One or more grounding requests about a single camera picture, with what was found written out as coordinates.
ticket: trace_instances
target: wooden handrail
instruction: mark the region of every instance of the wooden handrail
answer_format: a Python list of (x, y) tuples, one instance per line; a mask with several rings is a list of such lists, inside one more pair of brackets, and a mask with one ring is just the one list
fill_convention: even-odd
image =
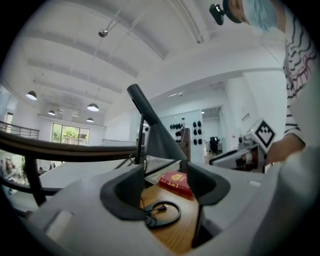
[(0, 131), (0, 149), (7, 152), (51, 161), (101, 162), (129, 158), (136, 146), (84, 146), (34, 140)]
[(32, 129), (32, 128), (28, 128), (28, 127), (22, 127), (22, 126), (11, 124), (11, 123), (7, 123), (7, 122), (0, 121), (0, 124), (4, 124), (6, 126), (12, 126), (12, 127), (17, 127), (17, 128), (28, 129), (28, 130), (31, 130), (31, 131), (40, 132), (40, 130), (37, 130), (37, 129)]

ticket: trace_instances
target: person's hand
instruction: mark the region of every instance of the person's hand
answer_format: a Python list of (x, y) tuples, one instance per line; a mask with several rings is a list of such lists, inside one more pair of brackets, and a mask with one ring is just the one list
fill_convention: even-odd
[(301, 140), (293, 133), (289, 133), (282, 140), (272, 144), (266, 157), (266, 165), (283, 162), (288, 156), (305, 148)]

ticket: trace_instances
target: person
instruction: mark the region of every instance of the person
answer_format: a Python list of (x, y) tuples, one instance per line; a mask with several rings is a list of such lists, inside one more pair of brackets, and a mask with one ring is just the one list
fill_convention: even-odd
[(282, 162), (305, 147), (303, 135), (290, 107), (315, 72), (319, 63), (318, 50), (307, 30), (281, 0), (223, 0), (223, 8), (234, 23), (247, 23), (266, 32), (277, 28), (285, 35), (285, 132), (283, 139), (274, 142), (269, 149), (266, 164)]

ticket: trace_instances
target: wooden surface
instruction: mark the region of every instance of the wooden surface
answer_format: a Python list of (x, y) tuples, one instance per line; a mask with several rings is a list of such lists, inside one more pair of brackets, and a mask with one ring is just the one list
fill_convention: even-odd
[[(159, 200), (167, 200), (176, 203), (181, 208), (181, 218), (173, 225), (165, 228), (151, 230), (169, 250), (177, 255), (189, 252), (195, 234), (198, 202), (194, 196), (187, 196), (172, 189), (165, 188), (160, 184), (151, 186), (142, 192), (145, 206)], [(159, 220), (170, 220), (177, 215), (173, 206), (168, 206), (164, 212), (153, 212)]]

